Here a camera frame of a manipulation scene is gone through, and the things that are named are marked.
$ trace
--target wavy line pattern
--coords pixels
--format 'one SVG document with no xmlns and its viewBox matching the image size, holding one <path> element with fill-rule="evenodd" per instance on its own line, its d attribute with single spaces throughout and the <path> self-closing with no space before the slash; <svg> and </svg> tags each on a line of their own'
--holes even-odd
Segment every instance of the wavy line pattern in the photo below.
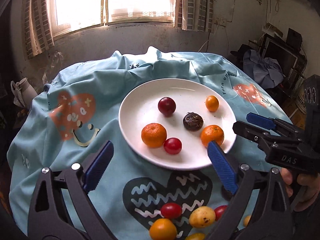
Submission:
<svg viewBox="0 0 320 240">
<path fill-rule="evenodd" d="M 176 201 L 178 196 L 180 195 L 183 199 L 186 199 L 191 193 L 193 193 L 194 195 L 197 195 L 200 191 L 200 189 L 205 190 L 208 186 L 208 183 L 205 181 L 204 185 L 203 184 L 198 184 L 198 187 L 196 190 L 194 190 L 192 187 L 189 187 L 189 190 L 187 191 L 186 194 L 184 194 L 181 189 L 177 189 L 176 193 L 174 195 L 172 195 L 172 193 L 168 193 L 166 195 L 166 197 L 164 197 L 163 195 L 161 195 L 160 193 L 157 194 L 157 198 L 154 199 L 153 196 L 148 195 L 148 200 L 144 200 L 142 198 L 139 198 L 138 201 L 136 201 L 135 199 L 131 199 L 131 202 L 136 206 L 136 207 L 140 207 L 142 204 L 144 204 L 146 207 L 148 207 L 152 202 L 157 205 L 160 200 L 162 199 L 164 201 L 164 203 L 167 203 L 169 198 L 171 198 L 173 201 Z"/>
<path fill-rule="evenodd" d="M 195 182 L 195 179 L 200 180 L 196 175 L 193 175 L 192 173 L 189 174 L 189 177 L 182 176 L 181 178 L 178 176 L 176 179 L 181 183 L 182 186 L 187 183 L 187 180 L 190 180 L 191 182 Z"/>
<path fill-rule="evenodd" d="M 180 238 L 183 234 L 183 231 L 180 231 L 179 234 L 177 234 L 177 238 Z"/>
<path fill-rule="evenodd" d="M 180 221 L 172 219 L 172 223 L 176 224 L 178 227 L 181 227 L 183 225 L 183 223 L 186 222 L 187 224 L 189 224 L 189 219 L 186 217 L 182 217 Z"/>
<path fill-rule="evenodd" d="M 135 212 L 137 212 L 137 213 L 139 213 L 140 215 L 142 215 L 143 217 L 151 217 L 151 218 L 154 218 L 154 217 L 156 217 L 157 215 L 160 215 L 161 217 L 163 217 L 162 215 L 161 215 L 161 212 L 160 212 L 160 210 L 155 210 L 153 213 L 151 213 L 151 212 L 149 212 L 148 210 L 146 210 L 146 211 L 142 211 L 142 210 L 140 210 L 140 209 L 138 209 L 138 208 L 135 208 L 134 209 L 134 211 Z"/>
<path fill-rule="evenodd" d="M 198 205 L 198 207 L 201 207 L 204 203 L 204 200 L 201 200 L 201 202 L 199 202 L 198 200 L 195 200 L 193 202 L 192 206 L 189 206 L 187 203 L 183 203 L 182 204 L 182 214 L 186 211 L 186 209 L 188 209 L 189 211 L 193 211 L 193 209 L 196 207 L 196 205 Z"/>
<path fill-rule="evenodd" d="M 141 194 L 143 191 L 148 192 L 150 190 L 150 188 L 153 188 L 154 190 L 156 190 L 155 185 L 152 184 L 152 182 L 149 182 L 148 185 L 140 185 L 140 187 L 135 186 L 132 191 L 131 191 L 131 195 L 133 195 L 134 193 L 138 193 Z"/>
</svg>

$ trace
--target screw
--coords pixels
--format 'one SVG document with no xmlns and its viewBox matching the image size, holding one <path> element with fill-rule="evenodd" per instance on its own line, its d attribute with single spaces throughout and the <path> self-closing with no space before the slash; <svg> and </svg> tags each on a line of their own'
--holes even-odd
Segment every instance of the screw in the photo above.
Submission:
<svg viewBox="0 0 320 240">
<path fill-rule="evenodd" d="M 80 168 L 80 164 L 79 163 L 74 163 L 71 165 L 71 169 L 73 169 L 74 171 L 78 170 Z"/>
<path fill-rule="evenodd" d="M 272 168 L 271 169 L 273 174 L 278 174 L 279 173 L 279 169 L 278 168 Z"/>
<path fill-rule="evenodd" d="M 43 168 L 41 172 L 43 174 L 47 174 L 49 172 L 49 168 Z"/>
<path fill-rule="evenodd" d="M 240 168 L 241 168 L 241 170 L 243 170 L 243 171 L 247 171 L 248 169 L 250 169 L 250 166 L 248 165 L 248 164 L 241 164 L 241 166 L 240 166 Z"/>
</svg>

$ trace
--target potato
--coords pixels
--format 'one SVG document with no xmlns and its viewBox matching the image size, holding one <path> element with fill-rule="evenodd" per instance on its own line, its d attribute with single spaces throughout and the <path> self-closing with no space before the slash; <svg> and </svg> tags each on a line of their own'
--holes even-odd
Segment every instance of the potato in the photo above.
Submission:
<svg viewBox="0 0 320 240">
<path fill-rule="evenodd" d="M 244 225 L 245 227 L 248 226 L 249 221 L 250 221 L 250 218 L 251 218 L 251 215 L 246 216 L 245 219 L 243 220 L 243 225 Z"/>
<path fill-rule="evenodd" d="M 194 228 L 205 228 L 216 220 L 214 210 L 207 206 L 202 206 L 194 210 L 189 218 L 189 224 Z"/>
<path fill-rule="evenodd" d="M 185 240 L 203 240 L 205 238 L 204 233 L 195 233 L 188 236 Z"/>
</svg>

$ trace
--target red cherry tomato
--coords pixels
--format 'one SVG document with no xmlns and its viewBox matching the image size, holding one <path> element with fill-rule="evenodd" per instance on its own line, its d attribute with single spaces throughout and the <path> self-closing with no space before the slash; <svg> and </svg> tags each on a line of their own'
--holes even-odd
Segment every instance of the red cherry tomato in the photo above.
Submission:
<svg viewBox="0 0 320 240">
<path fill-rule="evenodd" d="M 182 208 L 176 203 L 167 203 L 162 206 L 160 212 L 167 219 L 176 219 L 181 216 Z"/>
<path fill-rule="evenodd" d="M 222 216 L 226 208 L 227 206 L 224 205 L 224 206 L 219 206 L 214 210 L 214 212 L 216 213 L 216 221 L 219 220 L 219 218 Z"/>
<path fill-rule="evenodd" d="M 158 103 L 159 111 L 166 117 L 169 117 L 176 110 L 176 103 L 172 98 L 162 98 Z"/>
<path fill-rule="evenodd" d="M 178 138 L 169 138 L 163 144 L 164 150 L 171 154 L 178 154 L 182 149 L 182 142 Z"/>
</svg>

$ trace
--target blue tablecloth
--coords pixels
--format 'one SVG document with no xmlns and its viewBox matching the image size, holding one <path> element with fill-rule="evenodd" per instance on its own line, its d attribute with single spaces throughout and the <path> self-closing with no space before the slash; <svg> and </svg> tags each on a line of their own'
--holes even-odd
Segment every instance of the blue tablecloth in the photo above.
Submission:
<svg viewBox="0 0 320 240">
<path fill-rule="evenodd" d="M 289 121 L 260 86 L 219 55 L 162 53 L 150 47 L 144 55 L 116 51 L 107 59 L 69 66 L 33 100 L 32 110 L 8 151 L 12 169 L 10 204 L 25 234 L 29 204 L 41 169 L 58 171 L 81 163 L 106 140 L 113 142 L 115 154 L 89 197 L 118 239 L 150 239 L 148 229 L 161 217 L 157 210 L 166 202 L 175 201 L 183 207 L 182 218 L 174 220 L 178 239 L 195 231 L 188 217 L 198 206 L 227 204 L 212 167 L 166 170 L 139 157 L 122 137 L 118 124 L 122 100 L 138 85 L 160 78 L 188 79 L 210 87 L 230 104 L 237 120 L 245 121 L 253 112 Z M 97 132 L 92 142 L 86 143 Z M 236 139 L 230 154 L 256 170 L 271 167 L 257 145 L 244 138 Z M 64 190 L 63 194 L 74 225 L 83 230 L 68 192 Z M 252 212 L 256 196 L 254 193 L 244 216 Z"/>
</svg>

